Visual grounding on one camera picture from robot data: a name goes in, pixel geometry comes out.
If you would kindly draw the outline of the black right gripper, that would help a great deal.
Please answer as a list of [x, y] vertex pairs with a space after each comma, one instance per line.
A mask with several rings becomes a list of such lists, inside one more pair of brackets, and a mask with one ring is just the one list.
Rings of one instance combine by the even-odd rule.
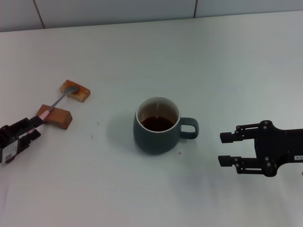
[[303, 161], [303, 130], [281, 130], [269, 120], [237, 125], [234, 133], [220, 133], [220, 139], [222, 143], [254, 139], [256, 158], [218, 156], [221, 167], [235, 166], [237, 174], [273, 177], [280, 166]]

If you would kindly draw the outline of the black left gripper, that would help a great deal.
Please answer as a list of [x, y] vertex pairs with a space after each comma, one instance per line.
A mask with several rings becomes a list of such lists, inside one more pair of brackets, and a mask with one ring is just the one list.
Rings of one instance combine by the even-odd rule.
[[[4, 125], [0, 129], [0, 163], [8, 164], [20, 154], [24, 148], [28, 148], [30, 143], [41, 136], [38, 130], [34, 130], [44, 124], [39, 116], [31, 119], [24, 118], [10, 126]], [[20, 132], [32, 132], [23, 137]]]

